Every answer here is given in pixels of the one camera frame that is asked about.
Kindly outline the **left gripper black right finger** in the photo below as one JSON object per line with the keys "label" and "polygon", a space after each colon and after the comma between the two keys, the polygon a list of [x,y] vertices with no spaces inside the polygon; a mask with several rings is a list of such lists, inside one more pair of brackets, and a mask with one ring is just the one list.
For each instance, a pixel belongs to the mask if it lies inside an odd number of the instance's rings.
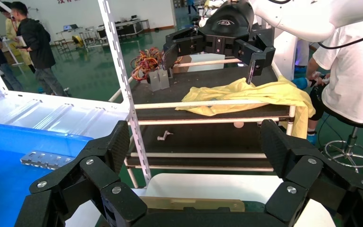
{"label": "left gripper black right finger", "polygon": [[345,227],[363,227],[363,175],[327,159],[305,139],[282,132],[263,120],[261,150],[283,180],[265,204],[265,212],[287,227],[314,200],[338,214]]}

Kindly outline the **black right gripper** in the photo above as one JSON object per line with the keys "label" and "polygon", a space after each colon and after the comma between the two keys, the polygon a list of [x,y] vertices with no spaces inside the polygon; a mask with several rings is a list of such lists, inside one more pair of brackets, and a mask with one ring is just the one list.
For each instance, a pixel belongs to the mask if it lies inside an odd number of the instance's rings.
{"label": "black right gripper", "polygon": [[249,66],[247,84],[271,65],[275,54],[272,29],[251,34],[254,12],[248,2],[226,2],[199,29],[185,28],[166,36],[163,69],[174,66],[178,57],[199,52],[234,56]]}

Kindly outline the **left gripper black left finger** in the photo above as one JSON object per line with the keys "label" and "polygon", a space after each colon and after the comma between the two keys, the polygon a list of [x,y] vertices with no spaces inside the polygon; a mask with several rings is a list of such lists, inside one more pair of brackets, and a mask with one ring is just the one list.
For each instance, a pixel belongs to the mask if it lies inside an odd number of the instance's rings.
{"label": "left gripper black left finger", "polygon": [[30,185],[15,225],[63,227],[80,205],[92,201],[110,226],[134,226],[147,205],[119,177],[129,145],[126,121],[90,140],[73,161]]}

